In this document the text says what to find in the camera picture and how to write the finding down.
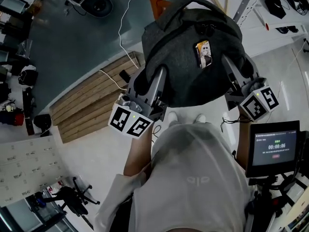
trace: white cable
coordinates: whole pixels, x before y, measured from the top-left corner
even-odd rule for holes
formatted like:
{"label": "white cable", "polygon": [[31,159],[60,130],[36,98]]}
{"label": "white cable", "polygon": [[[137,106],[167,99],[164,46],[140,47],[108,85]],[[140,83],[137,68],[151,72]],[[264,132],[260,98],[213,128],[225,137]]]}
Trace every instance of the white cable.
{"label": "white cable", "polygon": [[104,72],[103,70],[99,70],[99,71],[101,71],[102,73],[106,74],[106,75],[117,85],[117,87],[118,87],[119,89],[121,89],[121,90],[127,90],[127,89],[125,89],[125,88],[120,87],[120,86],[116,83],[116,81],[115,81],[114,79],[112,79],[106,72]]}
{"label": "white cable", "polygon": [[129,56],[128,52],[123,48],[123,46],[122,46],[122,39],[121,39],[121,35],[120,35],[120,30],[121,30],[121,27],[122,27],[122,20],[123,20],[123,18],[125,17],[127,11],[129,10],[130,2],[131,2],[131,0],[129,0],[129,2],[127,3],[127,9],[126,9],[124,15],[121,17],[120,28],[119,28],[119,30],[118,30],[118,35],[119,35],[119,38],[120,38],[119,45],[120,45],[120,47],[126,52],[127,56],[128,56],[129,59],[132,61],[132,63],[135,65],[135,67],[138,68],[138,66],[134,63],[134,61],[132,60],[132,58]]}
{"label": "white cable", "polygon": [[49,129],[50,129],[50,128],[48,128],[47,130],[45,130],[44,132],[42,132],[42,133],[40,134],[40,136],[42,136],[45,132],[49,131]]}
{"label": "white cable", "polygon": [[300,68],[300,65],[299,65],[299,62],[298,62],[297,59],[296,59],[296,62],[297,62],[300,74],[301,74],[301,76],[303,78],[303,82],[304,82],[304,86],[305,86],[305,91],[306,91],[306,97],[307,97],[307,104],[308,104],[308,109],[309,109],[309,98],[308,98],[308,91],[307,91],[307,86],[306,86],[305,78],[304,78],[303,72],[301,71],[301,68]]}
{"label": "white cable", "polygon": [[[292,62],[291,62],[291,63],[288,65],[288,67],[286,68],[285,74],[289,71],[291,65],[294,63],[294,61],[295,61],[296,58],[298,57],[298,55],[299,55],[299,53],[301,52],[301,50],[304,48],[306,42],[307,42],[307,41],[305,41],[305,42],[303,43],[302,47],[300,48],[300,50],[298,51],[298,53],[295,55],[295,57],[294,57],[294,59],[292,60]],[[282,84],[283,84],[283,82],[282,82],[283,79],[285,79],[285,77],[282,78],[281,81],[280,81],[279,91],[278,91],[278,95],[277,95],[277,100],[279,99],[280,91],[281,91]],[[272,112],[270,113],[269,118],[268,118],[268,120],[266,121],[266,124],[269,122],[271,115],[272,115]]]}

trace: backpack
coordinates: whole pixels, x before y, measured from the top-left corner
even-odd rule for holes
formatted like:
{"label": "backpack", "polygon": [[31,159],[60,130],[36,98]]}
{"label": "backpack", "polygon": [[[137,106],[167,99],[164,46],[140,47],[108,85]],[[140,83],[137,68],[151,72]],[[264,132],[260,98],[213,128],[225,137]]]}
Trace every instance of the backpack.
{"label": "backpack", "polygon": [[[209,10],[184,9],[192,2]],[[212,3],[176,0],[145,27],[142,47],[146,63],[135,89],[140,95],[147,93],[153,75],[162,66],[168,73],[162,102],[169,107],[206,104],[231,87],[223,54],[242,72],[246,57],[241,41],[238,25]]]}

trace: drawer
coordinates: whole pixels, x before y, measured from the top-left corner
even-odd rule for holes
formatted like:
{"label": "drawer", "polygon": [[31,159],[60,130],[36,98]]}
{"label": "drawer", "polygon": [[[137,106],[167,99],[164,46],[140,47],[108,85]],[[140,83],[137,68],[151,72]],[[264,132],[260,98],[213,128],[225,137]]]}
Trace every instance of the drawer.
{"label": "drawer", "polygon": [[20,179],[26,179],[26,174],[19,162],[0,166],[0,185],[7,185]]}
{"label": "drawer", "polygon": [[33,147],[39,153],[56,149],[56,144],[55,144],[53,136],[41,137],[41,138],[37,138],[32,141],[33,141]]}
{"label": "drawer", "polygon": [[57,180],[55,180],[53,171],[41,171],[33,173],[30,175],[29,181],[34,193],[41,191],[42,189],[47,188],[48,186],[57,182]]}
{"label": "drawer", "polygon": [[67,176],[67,171],[63,167],[62,164],[58,164],[57,166],[53,166],[52,168],[44,171],[46,175],[46,179],[50,184],[54,184],[57,181]]}
{"label": "drawer", "polygon": [[32,195],[33,190],[25,180],[20,180],[0,186],[0,193],[0,206],[6,206]]}
{"label": "drawer", "polygon": [[20,160],[18,150],[14,143],[0,145],[0,165],[5,165]]}
{"label": "drawer", "polygon": [[61,159],[59,158],[59,155],[57,154],[55,150],[46,151],[44,153],[41,153],[38,157],[44,169],[48,169],[62,162]]}
{"label": "drawer", "polygon": [[23,171],[25,172],[26,176],[34,172],[39,172],[42,169],[42,163],[40,162],[39,157],[34,157],[20,161],[20,165]]}
{"label": "drawer", "polygon": [[21,160],[35,157],[38,154],[38,151],[34,147],[33,140],[26,140],[16,143],[16,150],[18,151],[18,157]]}

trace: black and white marker cube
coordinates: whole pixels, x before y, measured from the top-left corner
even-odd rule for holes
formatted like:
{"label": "black and white marker cube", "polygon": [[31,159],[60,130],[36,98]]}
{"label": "black and white marker cube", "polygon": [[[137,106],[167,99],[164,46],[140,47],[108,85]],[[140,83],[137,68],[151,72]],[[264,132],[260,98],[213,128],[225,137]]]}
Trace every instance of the black and white marker cube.
{"label": "black and white marker cube", "polygon": [[257,121],[275,110],[279,102],[270,86],[266,86],[251,92],[240,106],[253,121]]}
{"label": "black and white marker cube", "polygon": [[130,110],[128,106],[115,104],[108,125],[123,135],[140,138],[152,123],[151,119]]}

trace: monitor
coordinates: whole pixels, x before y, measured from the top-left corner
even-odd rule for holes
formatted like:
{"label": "monitor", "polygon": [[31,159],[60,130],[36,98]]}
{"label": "monitor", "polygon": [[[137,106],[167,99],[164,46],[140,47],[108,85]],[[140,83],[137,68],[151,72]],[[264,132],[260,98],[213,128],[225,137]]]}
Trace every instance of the monitor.
{"label": "monitor", "polygon": [[299,121],[252,124],[246,176],[293,171],[298,155]]}

